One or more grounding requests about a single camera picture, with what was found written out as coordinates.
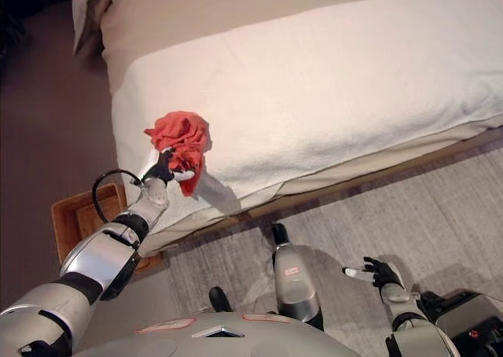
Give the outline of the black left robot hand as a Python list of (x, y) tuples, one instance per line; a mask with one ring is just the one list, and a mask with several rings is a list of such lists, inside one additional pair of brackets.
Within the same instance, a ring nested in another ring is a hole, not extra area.
[(145, 166), (141, 170), (141, 181), (146, 182), (149, 179), (160, 179), (167, 184), (172, 180), (176, 182), (185, 182), (195, 177), (195, 171), (193, 169), (170, 169), (169, 163), (171, 158), (172, 154), (170, 149), (165, 149), (162, 152), (152, 149)]

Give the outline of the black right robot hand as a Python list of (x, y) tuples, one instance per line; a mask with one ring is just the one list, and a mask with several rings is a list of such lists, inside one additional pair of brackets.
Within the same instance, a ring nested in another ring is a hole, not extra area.
[(362, 268), (343, 267), (342, 272), (349, 278), (369, 282), (378, 289), (382, 289), (387, 284), (396, 284), (402, 289), (405, 288), (401, 275), (394, 264), (385, 263), (369, 256), (364, 256), (363, 261)]

